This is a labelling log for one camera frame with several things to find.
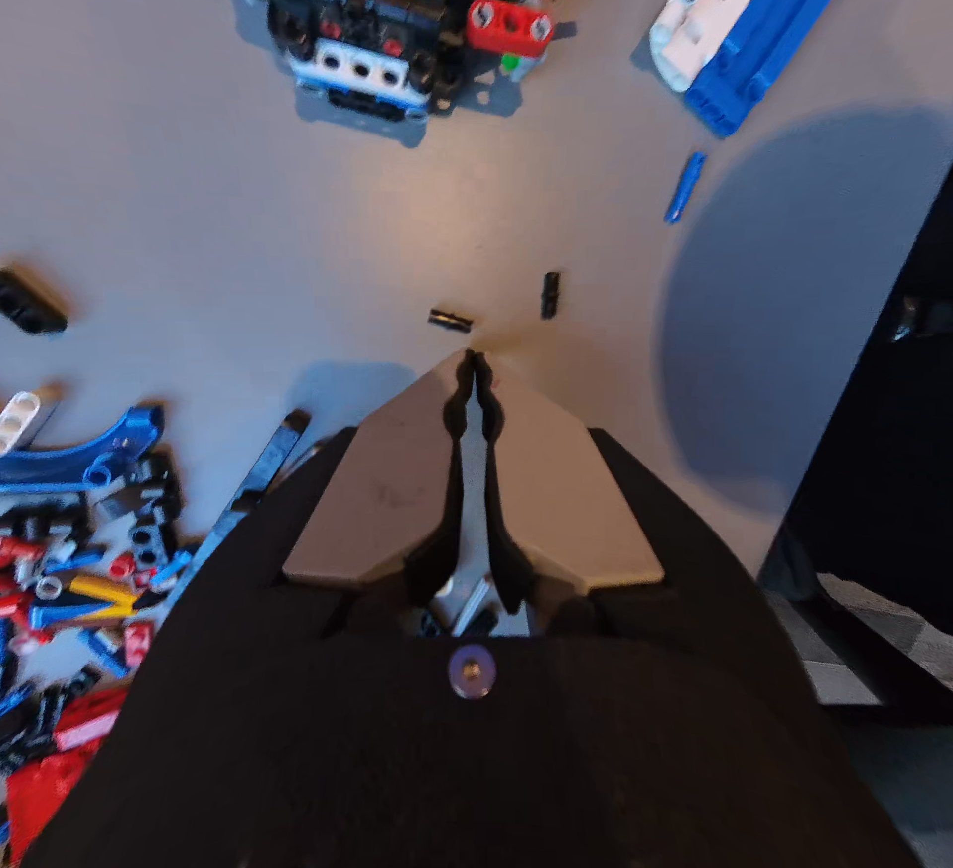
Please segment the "black office chair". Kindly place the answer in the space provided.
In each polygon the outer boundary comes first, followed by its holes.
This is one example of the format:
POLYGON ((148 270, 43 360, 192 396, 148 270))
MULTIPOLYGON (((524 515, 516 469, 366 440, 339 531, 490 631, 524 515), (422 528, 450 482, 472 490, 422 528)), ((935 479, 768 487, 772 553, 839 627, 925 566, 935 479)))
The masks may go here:
POLYGON ((951 725, 951 690, 820 581, 951 634, 951 236, 948 172, 759 575, 875 697, 843 719, 951 725))

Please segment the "blue brick panel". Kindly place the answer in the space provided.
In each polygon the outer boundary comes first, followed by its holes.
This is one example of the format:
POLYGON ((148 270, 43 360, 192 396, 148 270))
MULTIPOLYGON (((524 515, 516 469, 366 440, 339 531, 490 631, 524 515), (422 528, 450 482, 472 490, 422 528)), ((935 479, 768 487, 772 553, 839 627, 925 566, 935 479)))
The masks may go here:
POLYGON ((732 136, 783 73, 831 0, 751 0, 685 105, 720 138, 732 136))

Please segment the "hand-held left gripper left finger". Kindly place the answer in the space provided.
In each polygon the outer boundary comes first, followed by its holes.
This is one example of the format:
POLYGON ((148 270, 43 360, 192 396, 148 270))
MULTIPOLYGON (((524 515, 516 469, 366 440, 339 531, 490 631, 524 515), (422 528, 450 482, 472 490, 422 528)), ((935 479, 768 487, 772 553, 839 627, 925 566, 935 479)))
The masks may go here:
POLYGON ((431 601, 459 563, 474 378, 474 353, 457 350, 356 427, 283 566, 289 581, 431 601))

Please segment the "pile of brick pieces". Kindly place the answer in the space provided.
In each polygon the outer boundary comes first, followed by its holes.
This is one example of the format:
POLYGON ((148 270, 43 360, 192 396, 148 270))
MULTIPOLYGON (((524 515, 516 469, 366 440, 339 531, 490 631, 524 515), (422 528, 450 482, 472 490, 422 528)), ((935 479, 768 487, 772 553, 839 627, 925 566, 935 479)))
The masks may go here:
POLYGON ((164 408, 35 448, 54 384, 2 399, 2 866, 18 866, 113 730, 181 589, 272 488, 311 423, 279 423, 198 543, 181 544, 164 408))

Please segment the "blue connector pin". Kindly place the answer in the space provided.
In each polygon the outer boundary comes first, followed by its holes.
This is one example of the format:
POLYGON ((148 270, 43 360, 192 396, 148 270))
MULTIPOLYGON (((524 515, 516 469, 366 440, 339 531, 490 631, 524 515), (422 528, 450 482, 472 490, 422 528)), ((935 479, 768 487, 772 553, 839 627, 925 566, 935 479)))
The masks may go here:
POLYGON ((682 219, 707 160, 707 154, 701 150, 693 152, 686 160, 663 216, 665 224, 673 225, 682 219))

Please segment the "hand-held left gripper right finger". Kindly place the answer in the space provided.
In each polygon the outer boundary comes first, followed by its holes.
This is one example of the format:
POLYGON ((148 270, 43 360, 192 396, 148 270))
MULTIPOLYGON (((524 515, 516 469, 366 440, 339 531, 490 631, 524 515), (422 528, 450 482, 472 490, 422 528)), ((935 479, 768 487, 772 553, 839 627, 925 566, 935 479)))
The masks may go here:
POLYGON ((504 609, 661 584, 664 569, 584 424, 487 353, 475 355, 475 383, 488 559, 504 609))

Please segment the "grey desk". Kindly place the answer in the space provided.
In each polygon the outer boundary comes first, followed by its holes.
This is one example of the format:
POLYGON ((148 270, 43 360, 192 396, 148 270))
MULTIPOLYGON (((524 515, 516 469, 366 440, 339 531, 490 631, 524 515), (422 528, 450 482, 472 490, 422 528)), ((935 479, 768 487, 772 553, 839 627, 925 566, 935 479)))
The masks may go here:
POLYGON ((2 265, 68 316, 2 323, 2 398, 62 383, 51 446, 166 402, 205 532, 287 411, 458 349, 439 308, 756 573, 949 170, 951 0, 834 0, 723 141, 653 74, 664 1, 559 0, 521 85, 413 131, 296 91, 244 0, 2 0, 2 265))

